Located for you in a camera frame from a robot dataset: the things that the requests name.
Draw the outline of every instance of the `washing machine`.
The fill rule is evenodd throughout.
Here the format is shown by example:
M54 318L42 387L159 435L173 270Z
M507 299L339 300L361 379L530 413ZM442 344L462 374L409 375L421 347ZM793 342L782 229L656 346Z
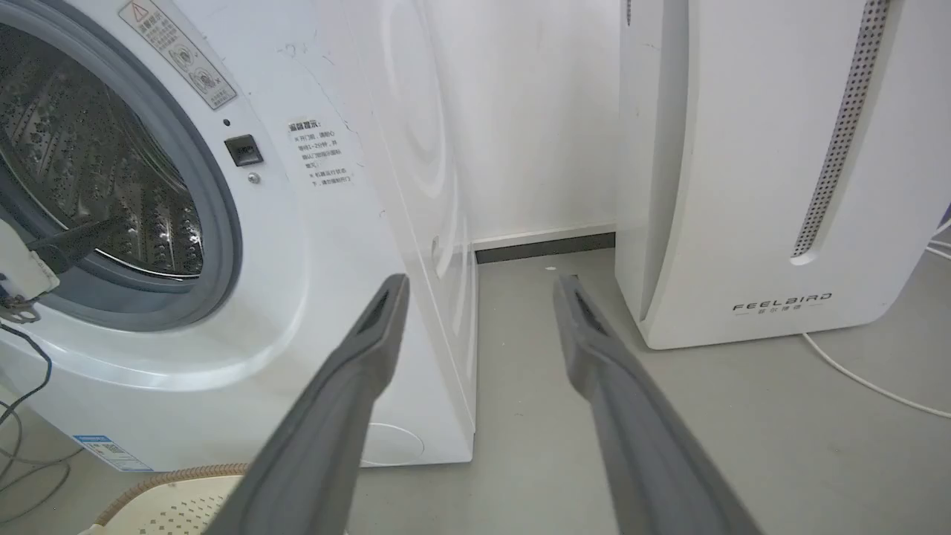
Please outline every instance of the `washing machine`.
M412 302L365 466L466 462L476 265L426 6L0 0L2 215L125 218L20 326L30 406L121 470L250 461L383 279ZM0 337L18 393L43 378Z

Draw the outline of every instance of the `baseboard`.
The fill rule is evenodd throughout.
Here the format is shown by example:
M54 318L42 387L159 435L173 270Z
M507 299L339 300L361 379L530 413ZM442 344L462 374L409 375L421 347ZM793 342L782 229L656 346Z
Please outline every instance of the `baseboard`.
M614 223L602 225L588 225L585 227L572 228L554 228L550 230L536 230L533 232L520 232L518 234L509 234L506 236L496 236L494 238L481 238L473 241L473 250L480 251L494 248L509 248L512 246L524 246L527 244L537 244L541 242L553 242L564 240L566 238L579 238L583 236L593 236L595 234L606 234L614 232Z
M552 254L567 254L570 252L580 252L583 250L595 250L613 247L614 233L601 232L598 234L586 234L571 238L561 238L544 242L531 242L527 244L501 248L484 248L475 252L475 260L479 264L489 264L491 262L505 262L507 260L517 260L519 258L549 256Z

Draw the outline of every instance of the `laundry basket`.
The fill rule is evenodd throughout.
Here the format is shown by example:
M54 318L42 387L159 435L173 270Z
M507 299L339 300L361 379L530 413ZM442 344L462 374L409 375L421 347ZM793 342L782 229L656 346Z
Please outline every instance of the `laundry basket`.
M247 465L167 472L127 490L80 535L200 535Z

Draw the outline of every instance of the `white air purifier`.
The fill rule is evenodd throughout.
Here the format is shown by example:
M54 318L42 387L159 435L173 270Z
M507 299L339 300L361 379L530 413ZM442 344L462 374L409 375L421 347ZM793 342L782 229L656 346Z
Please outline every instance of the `white air purifier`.
M951 201L951 3L621 10L616 274L648 346L881 317Z

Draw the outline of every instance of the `power cord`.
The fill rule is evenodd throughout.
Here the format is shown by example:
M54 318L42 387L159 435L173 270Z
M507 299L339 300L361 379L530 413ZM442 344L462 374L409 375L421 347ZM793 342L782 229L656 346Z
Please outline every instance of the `power cord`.
M55 494L60 488L62 488L63 484L66 483L66 479L69 477L69 472L71 470L68 460L76 456L77 454L79 454L79 452L83 451L83 448L79 448L65 457L60 457L59 459L52 459L49 461L35 461L32 459L26 459L19 456L20 446L23 444L23 421L20 420L20 415L16 413L16 408L19 407L20 404L25 402L30 396L42 390L49 383L49 377L50 375L52 375L52 371L53 371L53 362L49 358L49 355L47 355L47 353L43 350L43 348L40 347L36 342L34 342L33 339L29 337L28 334L21 332L15 328L7 327L6 325L3 325L3 324L0 324L0 328L12 334L13 336L22 338L47 363L47 371L43 377L43 382L40 383L40 386L20 396L16 401L14 401L11 404L0 402L0 406L3 406L5 408L3 415L0 416L0 426L2 426L10 416L12 416L13 419L16 420L16 427L17 427L16 444L13 446L13 452L8 452L5 449L0 448L0 455L3 455L4 457L7 458L7 462L3 465L3 468L0 468L0 482L2 482L3 479L7 476L7 473L10 472L10 469L13 467L14 463L33 465L33 468L28 470L26 473L16 477L13 481L0 485L0 494L3 494L10 487L26 480L29 476L35 474L36 472L39 472L40 470L44 470L52 466L62 466L64 468L63 477L60 478L59 482L56 484L56 486L53 487L53 490L51 490L49 494L43 497L43 499L38 501L36 504L31 505L30 507L24 509L23 511L20 511L19 513L16 513L7 518L0 518L0 525L4 525L26 515L27 513L30 513L33 509L39 507L40 505L45 504L49 500L49 498L52 497L53 494Z
M940 227L938 227L938 229L935 230L935 233L932 234L931 237L934 238L935 236L937 236L938 234L941 234L942 232L944 232L945 230L947 230L947 229L949 229L949 228L951 228L951 219L948 219L946 222L944 222L943 225L941 225ZM951 243L941 242L941 241L938 241L938 240L931 240L931 241L928 242L928 245L929 245L929 246L934 245L934 246L939 246L939 247L944 247L944 248L951 248ZM932 247L926 247L926 248L924 248L924 249L925 249L926 251L928 251L928 252L930 252L930 253L933 253L933 254L936 254L936 255L938 255L938 256L940 256L940 257L942 257L942 258L946 258L946 259L948 259L948 260L951 260L951 254L948 254L948 253L946 253L946 252L944 252L944 251L937 250L937 249L932 248ZM895 393L893 393L893 392L889 392L888 390L885 390L884 388L882 388L882 387L880 387L880 386L877 386L877 385L875 385L875 384L873 384L873 383L870 383L870 382L866 381L865 379L863 379L863 378L859 377L858 375L852 373L851 371L845 369L845 367L843 367L841 364L839 364L839 363L835 362L834 360L832 360L832 357L828 356L828 354L827 354L825 351L823 351L822 348L819 347L819 346L815 343L815 341L812 340L812 337L809 336L808 333L805 333L805 332L804 332L804 333L803 333L803 338L805 338L805 340L806 340L807 342L809 342L809 345L812 346L812 348L815 349L817 353L819 353L819 356L821 356L821 357L823 358L823 360L825 360L830 366L832 366L832 367L838 369L845 377L848 377L849 379L855 381L856 383L858 383L858 384L860 384L860 385L862 385L862 386L865 386L865 387L867 387L867 388L871 388L872 390L875 390L876 392L882 394L882 396L885 396L886 398L891 398L892 400L895 400L895 401L897 401L897 402L900 403L900 404L907 405L907 406L910 406L910 407L912 407L912 408L916 408L917 410L921 410L921 411L927 412L928 414L934 414L935 416L940 416L940 417L942 417L942 418L951 419L951 412L945 412L945 411L943 411L943 410L937 410L936 408L932 408L932 407L930 407L930 406L924 406L924 405L921 405L921 404L917 404L917 403L915 403L915 402L913 402L913 401L906 400L906 399L904 399L902 396L900 396L900 395L898 395L898 394L895 394Z

